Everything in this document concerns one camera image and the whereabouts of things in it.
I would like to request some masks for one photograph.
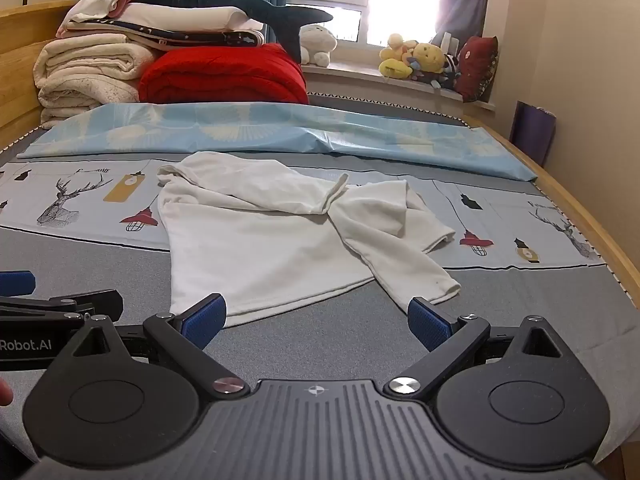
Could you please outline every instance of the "wooden bed frame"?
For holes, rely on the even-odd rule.
[[[74,0],[48,2],[0,11],[0,150],[40,124],[40,103],[33,84],[33,65],[42,47],[55,38]],[[533,170],[536,185],[571,219],[609,264],[640,308],[640,272],[602,225],[551,175],[507,139],[472,117],[513,155]],[[604,462],[610,478],[640,480],[640,442],[625,444]]]

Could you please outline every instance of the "white stuffed animal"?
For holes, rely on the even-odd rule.
[[[322,25],[304,25],[300,27],[300,56],[302,64],[329,66],[329,53],[335,50],[338,41],[335,36]]]

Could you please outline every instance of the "red cushion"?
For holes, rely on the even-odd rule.
[[[454,86],[465,103],[477,101],[495,75],[498,38],[469,38],[460,51],[460,77]]]
[[[305,78],[277,43],[194,46],[164,54],[140,79],[140,101],[269,101],[308,104]]]

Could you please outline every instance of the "folded red quilt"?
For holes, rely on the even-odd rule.
[[[308,104],[305,78],[277,43],[172,50],[140,79],[140,101],[268,101]]]

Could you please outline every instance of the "ribbed black surface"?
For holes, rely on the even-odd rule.
[[[587,465],[528,474],[462,454],[420,404],[381,396],[370,381],[263,381],[214,404],[189,440],[148,463],[82,471],[43,460],[28,480],[500,480],[598,478]]]

